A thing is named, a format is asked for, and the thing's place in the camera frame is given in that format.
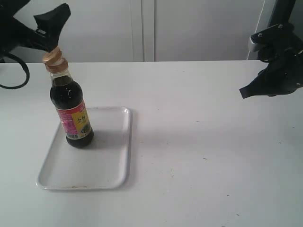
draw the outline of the bottle label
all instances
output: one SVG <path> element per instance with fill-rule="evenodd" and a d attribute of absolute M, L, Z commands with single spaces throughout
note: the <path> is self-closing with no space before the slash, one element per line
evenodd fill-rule
<path fill-rule="evenodd" d="M 78 140 L 86 137 L 90 133 L 91 125 L 84 101 L 72 109 L 57 109 L 57 112 L 67 138 Z"/>

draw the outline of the white table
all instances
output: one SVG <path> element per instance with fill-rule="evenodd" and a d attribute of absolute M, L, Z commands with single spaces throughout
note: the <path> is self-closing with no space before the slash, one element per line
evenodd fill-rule
<path fill-rule="evenodd" d="M 0 89 L 0 226 L 299 227 L 303 89 L 243 100 L 258 61 L 71 63 L 87 106 L 133 110 L 128 181 L 112 191 L 35 185 L 58 124 L 43 64 Z M 0 82 L 22 82 L 0 64 Z"/>

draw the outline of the soy sauce bottle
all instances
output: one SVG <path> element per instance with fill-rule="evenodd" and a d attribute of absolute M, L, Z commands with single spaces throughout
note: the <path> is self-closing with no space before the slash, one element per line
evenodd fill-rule
<path fill-rule="evenodd" d="M 83 101 L 83 92 L 68 71 L 68 62 L 62 57 L 59 47 L 42 58 L 47 71 L 51 74 L 51 101 L 55 105 L 67 142 L 76 148 L 88 145 L 94 131 Z"/>

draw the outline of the tray rim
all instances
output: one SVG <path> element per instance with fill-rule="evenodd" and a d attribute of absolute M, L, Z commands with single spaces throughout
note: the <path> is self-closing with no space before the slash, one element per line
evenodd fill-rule
<path fill-rule="evenodd" d="M 125 113 L 127 113 L 128 115 L 128 127 L 127 127 L 127 137 L 128 140 L 126 141 L 126 145 L 127 145 L 127 152 L 126 152 L 126 165 L 125 165 L 125 171 L 124 171 L 124 175 L 121 178 L 121 180 L 119 182 L 117 182 L 116 184 L 110 186 L 110 187 L 101 187 L 101 186 L 96 186 L 96 187 L 56 187 L 56 186 L 45 186 L 40 182 L 40 175 L 42 173 L 42 170 L 45 166 L 46 160 L 50 154 L 50 150 L 53 146 L 53 141 L 57 135 L 57 131 L 59 130 L 59 128 L 61 127 L 61 122 L 59 121 L 58 126 L 56 128 L 56 131 L 53 135 L 52 138 L 52 142 L 50 144 L 50 147 L 48 149 L 48 152 L 44 158 L 43 164 L 41 165 L 38 177 L 36 178 L 36 186 L 43 189 L 43 190 L 56 190 L 56 191 L 67 191 L 67 190 L 108 190 L 108 189 L 115 189 L 120 187 L 121 185 L 123 185 L 125 183 L 125 181 L 127 180 L 127 177 L 129 175 L 129 168 L 130 168 L 130 145 L 131 145 L 131 129 L 132 129 L 132 111 L 130 108 L 127 108 L 125 106 L 89 106 L 87 107 L 87 109 L 124 109 Z"/>

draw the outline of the plastic tray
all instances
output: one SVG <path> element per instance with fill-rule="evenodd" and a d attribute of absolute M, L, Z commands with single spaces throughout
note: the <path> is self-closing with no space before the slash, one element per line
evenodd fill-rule
<path fill-rule="evenodd" d="M 131 112 L 125 107 L 87 108 L 94 130 L 85 148 L 70 146 L 61 124 L 36 184 L 47 190 L 113 189 L 129 169 Z"/>

